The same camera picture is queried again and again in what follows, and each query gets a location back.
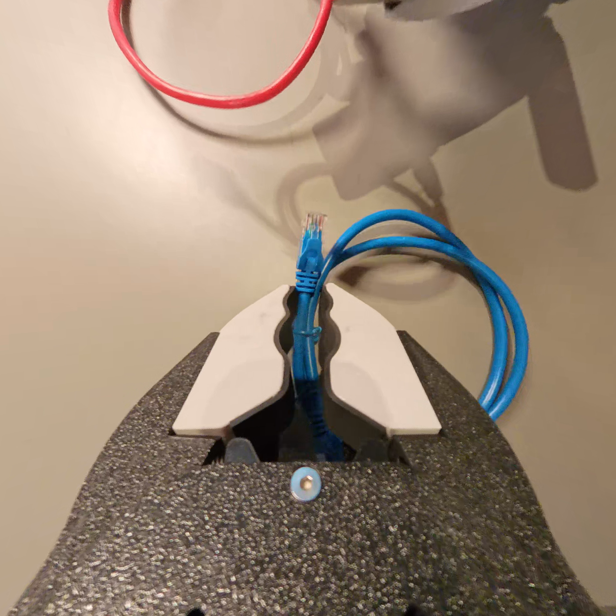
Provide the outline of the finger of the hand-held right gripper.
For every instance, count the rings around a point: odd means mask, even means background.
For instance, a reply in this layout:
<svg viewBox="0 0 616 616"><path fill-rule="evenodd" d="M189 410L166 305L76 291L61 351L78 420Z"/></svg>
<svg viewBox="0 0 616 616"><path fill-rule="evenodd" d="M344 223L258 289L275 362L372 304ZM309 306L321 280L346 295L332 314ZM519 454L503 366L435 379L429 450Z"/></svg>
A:
<svg viewBox="0 0 616 616"><path fill-rule="evenodd" d="M386 15L405 21L515 21L544 17L563 1L383 1Z"/></svg>

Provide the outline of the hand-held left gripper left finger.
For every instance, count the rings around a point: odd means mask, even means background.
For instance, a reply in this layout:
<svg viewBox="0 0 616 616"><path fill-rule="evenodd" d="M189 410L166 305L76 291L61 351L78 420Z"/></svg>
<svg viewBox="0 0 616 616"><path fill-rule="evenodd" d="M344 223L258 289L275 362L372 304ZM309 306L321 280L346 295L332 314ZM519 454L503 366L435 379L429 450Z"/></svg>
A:
<svg viewBox="0 0 616 616"><path fill-rule="evenodd" d="M283 284L220 330L173 424L175 435L224 437L278 402L291 380L294 287Z"/></svg>

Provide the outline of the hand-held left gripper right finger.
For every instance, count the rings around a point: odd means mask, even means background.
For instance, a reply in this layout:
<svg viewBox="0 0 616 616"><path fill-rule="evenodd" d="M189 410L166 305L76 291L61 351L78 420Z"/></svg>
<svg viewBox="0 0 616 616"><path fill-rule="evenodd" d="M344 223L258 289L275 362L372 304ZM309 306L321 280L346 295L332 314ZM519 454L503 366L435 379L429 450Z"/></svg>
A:
<svg viewBox="0 0 616 616"><path fill-rule="evenodd" d="M334 283L321 292L321 369L327 396L381 434L441 431L396 328Z"/></svg>

